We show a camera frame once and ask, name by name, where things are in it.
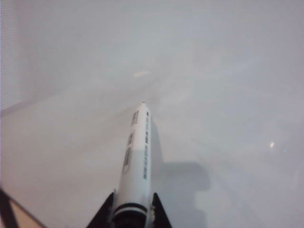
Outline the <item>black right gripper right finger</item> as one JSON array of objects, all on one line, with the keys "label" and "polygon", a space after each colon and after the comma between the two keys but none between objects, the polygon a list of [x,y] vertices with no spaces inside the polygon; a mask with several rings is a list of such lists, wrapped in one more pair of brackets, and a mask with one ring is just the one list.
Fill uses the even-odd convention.
[{"label": "black right gripper right finger", "polygon": [[159,195],[152,195],[150,228],[172,228],[172,224],[166,214]]}]

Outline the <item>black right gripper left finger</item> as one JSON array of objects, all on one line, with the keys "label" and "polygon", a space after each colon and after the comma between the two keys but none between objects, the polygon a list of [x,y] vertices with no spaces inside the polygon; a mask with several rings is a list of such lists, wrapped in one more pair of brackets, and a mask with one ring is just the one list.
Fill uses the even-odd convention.
[{"label": "black right gripper left finger", "polygon": [[88,223],[88,228],[115,228],[113,217],[116,198],[117,191],[114,189]]}]

